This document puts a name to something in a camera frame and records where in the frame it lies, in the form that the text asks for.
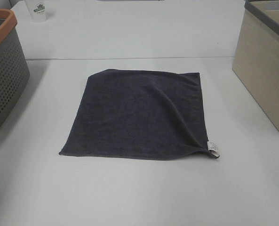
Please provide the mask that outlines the dark grey towel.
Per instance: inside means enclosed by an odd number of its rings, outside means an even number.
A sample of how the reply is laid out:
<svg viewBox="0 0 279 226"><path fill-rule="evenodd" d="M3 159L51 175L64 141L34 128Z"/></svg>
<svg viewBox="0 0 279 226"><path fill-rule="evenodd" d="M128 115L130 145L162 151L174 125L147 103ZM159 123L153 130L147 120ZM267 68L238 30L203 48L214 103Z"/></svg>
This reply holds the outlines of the dark grey towel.
<svg viewBox="0 0 279 226"><path fill-rule="evenodd" d="M60 155L219 158L205 125L199 73L108 69L88 77Z"/></svg>

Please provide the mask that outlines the grey perforated basket orange rim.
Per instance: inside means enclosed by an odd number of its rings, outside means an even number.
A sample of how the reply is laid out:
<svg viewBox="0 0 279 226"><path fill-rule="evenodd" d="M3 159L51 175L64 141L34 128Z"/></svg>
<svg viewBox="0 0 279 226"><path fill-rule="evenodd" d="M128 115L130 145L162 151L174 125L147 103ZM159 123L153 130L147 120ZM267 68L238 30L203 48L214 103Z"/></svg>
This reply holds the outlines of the grey perforated basket orange rim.
<svg viewBox="0 0 279 226"><path fill-rule="evenodd" d="M17 104L30 77L16 25L14 12L0 9L0 127Z"/></svg>

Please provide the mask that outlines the white paper cup green logo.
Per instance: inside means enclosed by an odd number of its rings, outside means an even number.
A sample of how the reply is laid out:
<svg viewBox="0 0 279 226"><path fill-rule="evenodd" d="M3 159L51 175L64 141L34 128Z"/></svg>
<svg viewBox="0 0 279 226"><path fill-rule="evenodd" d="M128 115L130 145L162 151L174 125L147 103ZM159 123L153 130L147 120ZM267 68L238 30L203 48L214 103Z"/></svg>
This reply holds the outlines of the white paper cup green logo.
<svg viewBox="0 0 279 226"><path fill-rule="evenodd" d="M28 11L34 22L40 23L47 19L45 2L43 0L25 0Z"/></svg>

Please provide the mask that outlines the beige bin with grey rim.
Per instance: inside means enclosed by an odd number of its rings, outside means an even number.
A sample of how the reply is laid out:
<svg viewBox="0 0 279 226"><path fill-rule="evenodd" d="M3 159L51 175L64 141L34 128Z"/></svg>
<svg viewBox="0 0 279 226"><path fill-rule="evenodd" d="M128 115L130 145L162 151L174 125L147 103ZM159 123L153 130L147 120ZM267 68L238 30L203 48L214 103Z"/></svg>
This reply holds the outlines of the beige bin with grey rim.
<svg viewBox="0 0 279 226"><path fill-rule="evenodd" d="M232 69L279 131L279 0L247 0Z"/></svg>

